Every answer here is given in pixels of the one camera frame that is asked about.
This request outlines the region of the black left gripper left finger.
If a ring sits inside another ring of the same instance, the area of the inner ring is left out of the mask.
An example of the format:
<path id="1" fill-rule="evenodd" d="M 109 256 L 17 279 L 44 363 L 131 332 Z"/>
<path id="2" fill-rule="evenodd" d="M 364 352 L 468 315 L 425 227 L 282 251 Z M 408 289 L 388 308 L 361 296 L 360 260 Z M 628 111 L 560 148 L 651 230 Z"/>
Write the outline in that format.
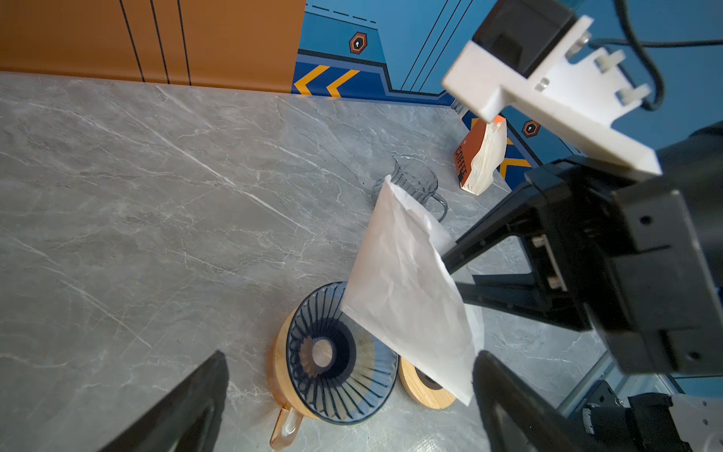
<path id="1" fill-rule="evenodd" d="M 226 357 L 217 350 L 103 451 L 212 451 L 228 383 Z"/>

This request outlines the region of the coffee filter pack orange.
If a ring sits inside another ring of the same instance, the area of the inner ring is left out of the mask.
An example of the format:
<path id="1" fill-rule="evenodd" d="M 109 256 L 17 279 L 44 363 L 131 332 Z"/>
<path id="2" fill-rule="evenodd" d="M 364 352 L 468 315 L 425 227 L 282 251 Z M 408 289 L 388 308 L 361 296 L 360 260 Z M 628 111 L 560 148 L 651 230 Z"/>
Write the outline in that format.
<path id="1" fill-rule="evenodd" d="M 503 163 L 508 144 L 506 119 L 473 120 L 472 129 L 454 152 L 461 189 L 481 195 L 493 184 L 493 173 Z"/>

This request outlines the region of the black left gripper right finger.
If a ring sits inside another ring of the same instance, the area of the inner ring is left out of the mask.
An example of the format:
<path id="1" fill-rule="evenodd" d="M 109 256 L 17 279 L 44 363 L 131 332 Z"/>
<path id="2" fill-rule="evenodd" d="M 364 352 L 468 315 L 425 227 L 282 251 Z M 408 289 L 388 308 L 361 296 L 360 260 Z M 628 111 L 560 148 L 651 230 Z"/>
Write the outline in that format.
<path id="1" fill-rule="evenodd" d="M 491 352 L 474 361 L 476 402 L 492 451 L 603 451 Z"/>

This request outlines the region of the blue glass dripper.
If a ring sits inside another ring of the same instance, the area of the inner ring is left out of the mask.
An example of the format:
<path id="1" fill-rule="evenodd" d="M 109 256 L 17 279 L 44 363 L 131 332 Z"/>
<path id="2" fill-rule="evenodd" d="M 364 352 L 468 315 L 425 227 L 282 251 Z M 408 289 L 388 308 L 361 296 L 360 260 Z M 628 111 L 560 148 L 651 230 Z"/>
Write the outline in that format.
<path id="1" fill-rule="evenodd" d="M 400 358 L 343 312 L 346 282 L 309 294 L 284 339 L 291 384 L 302 405 L 335 425 L 359 424 L 389 399 Z"/>

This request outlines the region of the wooden ring holder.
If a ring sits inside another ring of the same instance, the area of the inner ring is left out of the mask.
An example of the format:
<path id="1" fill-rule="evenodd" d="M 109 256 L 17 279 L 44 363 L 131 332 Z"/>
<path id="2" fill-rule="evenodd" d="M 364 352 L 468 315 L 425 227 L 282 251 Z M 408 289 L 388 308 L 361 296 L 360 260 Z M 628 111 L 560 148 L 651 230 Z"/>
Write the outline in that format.
<path id="1" fill-rule="evenodd" d="M 291 382 L 286 358 L 286 346 L 294 314 L 295 312 L 292 311 L 284 320 L 269 349 L 267 355 L 267 384 L 269 391 L 271 391 L 274 399 L 282 408 L 293 408 L 304 417 L 318 420 L 318 417 L 312 414 L 310 409 L 304 405 Z"/>
<path id="2" fill-rule="evenodd" d="M 428 409 L 446 410 L 457 400 L 449 391 L 404 358 L 400 359 L 398 374 L 408 396 Z"/>

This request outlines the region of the grey glass pitcher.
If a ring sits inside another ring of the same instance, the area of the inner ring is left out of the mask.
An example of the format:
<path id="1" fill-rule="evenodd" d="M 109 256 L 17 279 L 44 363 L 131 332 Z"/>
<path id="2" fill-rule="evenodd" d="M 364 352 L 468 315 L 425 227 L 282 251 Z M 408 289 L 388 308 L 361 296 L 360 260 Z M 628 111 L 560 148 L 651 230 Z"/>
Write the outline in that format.
<path id="1" fill-rule="evenodd" d="M 420 205 L 427 206 L 434 200 L 442 207 L 438 221 L 442 222 L 448 213 L 448 203 L 437 190 L 439 180 L 436 173 L 424 161 L 414 156 L 394 156 L 394 167 L 389 173 L 392 184 L 404 189 Z"/>

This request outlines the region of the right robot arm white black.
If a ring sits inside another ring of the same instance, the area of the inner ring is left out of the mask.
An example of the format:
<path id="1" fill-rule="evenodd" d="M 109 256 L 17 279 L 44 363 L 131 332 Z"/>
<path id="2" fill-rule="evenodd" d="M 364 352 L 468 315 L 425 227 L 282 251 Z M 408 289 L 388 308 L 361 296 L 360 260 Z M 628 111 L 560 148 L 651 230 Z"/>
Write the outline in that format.
<path id="1" fill-rule="evenodd" d="M 627 374 L 722 370 L 722 126 L 661 149 L 662 173 L 572 156 L 531 169 L 442 261 L 508 237 L 530 272 L 477 275 L 464 302 L 597 331 Z"/>

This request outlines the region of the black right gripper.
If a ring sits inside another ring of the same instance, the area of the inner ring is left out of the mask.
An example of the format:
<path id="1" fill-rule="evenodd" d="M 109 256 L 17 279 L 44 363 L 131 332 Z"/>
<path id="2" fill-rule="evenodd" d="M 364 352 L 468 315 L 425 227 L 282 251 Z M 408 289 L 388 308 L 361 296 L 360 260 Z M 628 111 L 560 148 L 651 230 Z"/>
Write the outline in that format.
<path id="1" fill-rule="evenodd" d="M 532 237 L 542 226 L 570 294 L 533 274 L 474 275 L 457 282 L 466 304 L 570 331 L 592 324 L 628 374 L 721 372 L 719 286 L 672 180 L 581 156 L 525 179 L 442 262 L 454 274 L 506 238 Z"/>

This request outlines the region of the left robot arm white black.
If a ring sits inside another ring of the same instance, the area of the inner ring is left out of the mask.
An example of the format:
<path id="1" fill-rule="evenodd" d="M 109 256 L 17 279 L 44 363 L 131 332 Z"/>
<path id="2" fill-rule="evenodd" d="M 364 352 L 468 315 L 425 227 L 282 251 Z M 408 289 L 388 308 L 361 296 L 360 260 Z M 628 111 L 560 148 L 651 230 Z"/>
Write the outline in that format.
<path id="1" fill-rule="evenodd" d="M 229 371 L 217 351 L 107 451 L 211 451 L 220 432 Z M 474 394 L 493 451 L 719 451 L 722 401 L 647 393 L 627 406 L 596 393 L 566 418 L 493 354 L 474 362 Z"/>

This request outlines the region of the orange glass carafe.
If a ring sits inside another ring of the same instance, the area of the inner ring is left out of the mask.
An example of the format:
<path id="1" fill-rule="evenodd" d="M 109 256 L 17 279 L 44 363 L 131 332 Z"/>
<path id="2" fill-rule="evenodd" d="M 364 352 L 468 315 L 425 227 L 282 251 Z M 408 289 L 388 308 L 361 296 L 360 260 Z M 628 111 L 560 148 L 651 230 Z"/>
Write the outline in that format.
<path id="1" fill-rule="evenodd" d="M 291 446 L 297 437 L 303 419 L 303 414 L 295 408 L 282 407 L 269 439 L 270 447 L 274 450 L 282 450 Z"/>

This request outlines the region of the white paper coffee filter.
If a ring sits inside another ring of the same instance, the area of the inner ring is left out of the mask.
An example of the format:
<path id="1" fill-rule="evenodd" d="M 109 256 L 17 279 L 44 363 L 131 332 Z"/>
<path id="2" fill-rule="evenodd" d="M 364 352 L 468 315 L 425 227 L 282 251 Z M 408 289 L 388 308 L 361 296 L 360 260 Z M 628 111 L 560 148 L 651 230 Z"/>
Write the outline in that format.
<path id="1" fill-rule="evenodd" d="M 348 279 L 343 312 L 461 403 L 474 398 L 473 367 L 485 347 L 483 311 L 465 304 L 442 255 L 455 241 L 408 192 L 382 181 Z"/>

